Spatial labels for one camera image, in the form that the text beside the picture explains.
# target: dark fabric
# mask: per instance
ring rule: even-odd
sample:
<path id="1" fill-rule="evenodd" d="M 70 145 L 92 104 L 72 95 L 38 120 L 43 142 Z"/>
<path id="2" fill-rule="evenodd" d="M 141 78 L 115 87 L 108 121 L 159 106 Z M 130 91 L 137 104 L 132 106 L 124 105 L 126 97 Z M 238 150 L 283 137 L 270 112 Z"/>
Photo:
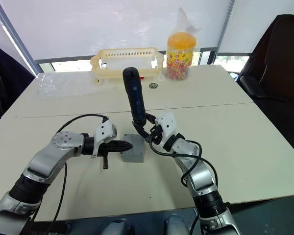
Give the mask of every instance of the dark fabric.
<path id="1" fill-rule="evenodd" d="M 268 96 L 289 101 L 254 98 L 257 106 L 294 148 L 294 15 L 276 17 L 239 79 L 242 76 L 254 76 Z"/>
<path id="2" fill-rule="evenodd" d="M 33 79 L 33 74 L 0 49 L 0 117 Z"/>

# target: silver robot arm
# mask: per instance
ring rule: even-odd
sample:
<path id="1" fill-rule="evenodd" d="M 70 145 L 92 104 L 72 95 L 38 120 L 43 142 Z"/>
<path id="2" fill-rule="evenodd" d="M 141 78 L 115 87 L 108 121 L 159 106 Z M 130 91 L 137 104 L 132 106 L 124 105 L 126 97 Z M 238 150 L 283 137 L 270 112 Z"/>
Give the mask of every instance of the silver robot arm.
<path id="1" fill-rule="evenodd" d="M 174 135 L 176 121 L 172 112 L 164 113 L 156 118 L 155 125 L 161 126 L 162 129 L 160 148 L 171 154 L 199 155 L 196 144 L 186 141 L 179 134 Z M 196 161 L 191 157 L 175 157 L 174 159 L 183 173 L 187 172 Z M 205 234 L 241 235 L 229 208 L 222 201 L 210 170 L 202 160 L 186 177 L 186 182 Z"/>
<path id="2" fill-rule="evenodd" d="M 41 204 L 42 196 L 65 162 L 81 154 L 97 156 L 100 145 L 109 143 L 116 136 L 116 127 L 110 120 L 96 129 L 94 137 L 68 131 L 55 134 L 50 143 L 32 158 L 13 188 L 0 200 L 0 234 L 27 234 L 26 224 L 30 216 Z M 111 144 L 106 146 L 104 151 L 112 152 Z"/>

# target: plastic basket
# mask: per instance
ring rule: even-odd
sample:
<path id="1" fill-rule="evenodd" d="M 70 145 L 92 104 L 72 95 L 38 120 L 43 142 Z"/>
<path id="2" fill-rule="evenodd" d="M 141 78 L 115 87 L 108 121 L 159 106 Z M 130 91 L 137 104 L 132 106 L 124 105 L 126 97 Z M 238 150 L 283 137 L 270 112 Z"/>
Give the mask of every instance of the plastic basket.
<path id="1" fill-rule="evenodd" d="M 164 56 L 157 48 L 146 47 L 104 49 L 92 57 L 90 63 L 96 75 L 95 85 L 100 85 L 103 79 L 122 78 L 123 70 L 127 67 L 137 68 L 141 77 L 157 76 L 163 61 Z"/>

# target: label on jar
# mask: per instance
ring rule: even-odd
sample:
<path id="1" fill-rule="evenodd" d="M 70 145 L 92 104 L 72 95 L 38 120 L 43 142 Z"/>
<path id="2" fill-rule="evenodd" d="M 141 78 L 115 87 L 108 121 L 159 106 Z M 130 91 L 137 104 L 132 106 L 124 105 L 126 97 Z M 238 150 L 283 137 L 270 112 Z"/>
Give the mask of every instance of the label on jar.
<path id="1" fill-rule="evenodd" d="M 188 67 L 192 64 L 193 51 L 174 53 L 172 51 L 167 52 L 167 65 L 170 67 Z"/>

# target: plastic jar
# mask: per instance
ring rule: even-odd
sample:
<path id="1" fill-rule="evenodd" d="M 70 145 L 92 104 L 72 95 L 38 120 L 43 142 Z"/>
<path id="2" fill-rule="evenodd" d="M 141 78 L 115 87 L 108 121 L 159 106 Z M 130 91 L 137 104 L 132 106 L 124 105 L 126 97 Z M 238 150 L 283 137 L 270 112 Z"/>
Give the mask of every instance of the plastic jar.
<path id="1" fill-rule="evenodd" d="M 167 77 L 172 80 L 187 78 L 192 64 L 196 38 L 187 32 L 178 32 L 168 38 Z"/>

